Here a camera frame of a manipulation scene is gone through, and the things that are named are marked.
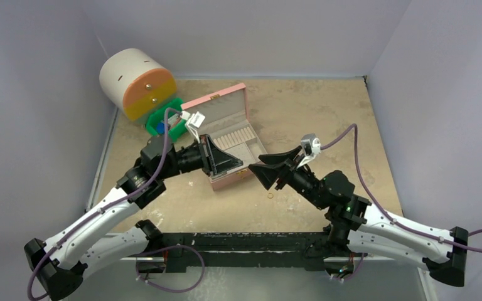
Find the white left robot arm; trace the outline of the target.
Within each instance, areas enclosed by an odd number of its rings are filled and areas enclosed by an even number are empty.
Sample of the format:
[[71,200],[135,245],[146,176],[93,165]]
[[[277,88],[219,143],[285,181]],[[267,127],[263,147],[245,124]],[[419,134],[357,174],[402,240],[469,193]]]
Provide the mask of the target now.
[[[208,134],[176,149],[167,135],[151,137],[134,165],[109,193],[70,226],[45,240],[33,238],[24,246],[31,269],[27,284],[29,300],[49,297],[62,300],[91,274],[121,258],[166,253],[164,235],[149,220],[112,238],[105,235],[124,219],[144,209],[165,192],[165,179],[201,170],[207,176],[222,175],[243,161],[221,150]],[[35,297],[39,281],[45,294]]]

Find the pink jewelry box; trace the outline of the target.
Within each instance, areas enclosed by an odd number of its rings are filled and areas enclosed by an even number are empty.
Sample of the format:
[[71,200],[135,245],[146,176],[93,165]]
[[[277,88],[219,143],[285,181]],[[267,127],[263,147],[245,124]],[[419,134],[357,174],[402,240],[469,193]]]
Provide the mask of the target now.
[[249,122],[247,87],[244,83],[224,88],[181,105],[189,113],[205,116],[198,132],[209,134],[222,151],[243,161],[243,165],[210,178],[213,190],[225,188],[252,176],[249,164],[259,163],[267,151]]

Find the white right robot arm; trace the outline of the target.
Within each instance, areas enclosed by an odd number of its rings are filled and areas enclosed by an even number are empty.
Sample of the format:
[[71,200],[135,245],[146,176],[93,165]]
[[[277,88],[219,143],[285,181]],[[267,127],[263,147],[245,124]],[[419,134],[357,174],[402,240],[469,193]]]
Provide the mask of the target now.
[[266,190],[289,186],[329,221],[327,246],[335,255],[371,253],[427,270],[446,285],[465,284],[468,231],[425,226],[384,211],[354,193],[355,185],[340,170],[319,179],[301,166],[300,147],[289,152],[262,154],[249,170]]

